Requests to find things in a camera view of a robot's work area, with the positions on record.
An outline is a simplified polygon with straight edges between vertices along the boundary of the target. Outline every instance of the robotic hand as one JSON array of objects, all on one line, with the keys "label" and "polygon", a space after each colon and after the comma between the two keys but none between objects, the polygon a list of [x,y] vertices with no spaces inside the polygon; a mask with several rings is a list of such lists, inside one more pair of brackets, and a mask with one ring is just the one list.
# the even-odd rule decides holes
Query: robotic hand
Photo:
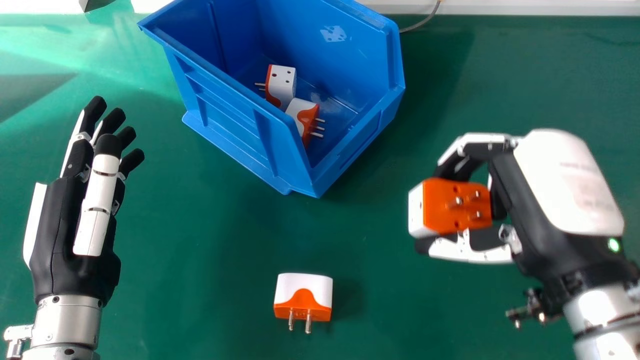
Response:
[{"label": "robotic hand", "polygon": [[[135,149],[121,159],[135,139],[122,125],[120,108],[97,127],[107,104],[96,96],[80,113],[60,177],[37,183],[24,236],[24,262],[31,270],[34,324],[4,332],[7,359],[99,359],[102,308],[120,279],[120,259],[113,252],[115,215],[124,199],[129,173],[143,160]],[[30,349],[24,345],[31,342]]]},{"label": "robotic hand", "polygon": [[[488,164],[488,185],[470,183]],[[494,225],[494,220],[511,224]],[[580,360],[640,359],[639,270],[625,226],[583,140],[554,129],[525,137],[467,133],[409,193],[417,252],[469,263],[515,263],[542,284],[507,311],[545,324],[567,319]]]}]

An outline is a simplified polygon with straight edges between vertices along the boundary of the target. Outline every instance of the blue plastic bin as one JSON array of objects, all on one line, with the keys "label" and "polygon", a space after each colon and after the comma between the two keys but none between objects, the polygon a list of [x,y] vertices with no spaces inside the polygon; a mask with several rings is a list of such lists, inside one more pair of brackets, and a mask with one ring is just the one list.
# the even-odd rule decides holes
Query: blue plastic bin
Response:
[{"label": "blue plastic bin", "polygon": [[[404,94],[397,25],[352,0],[176,0],[140,28],[165,49],[182,121],[282,194],[320,197],[394,118]],[[254,85],[296,67],[324,138]]]}]

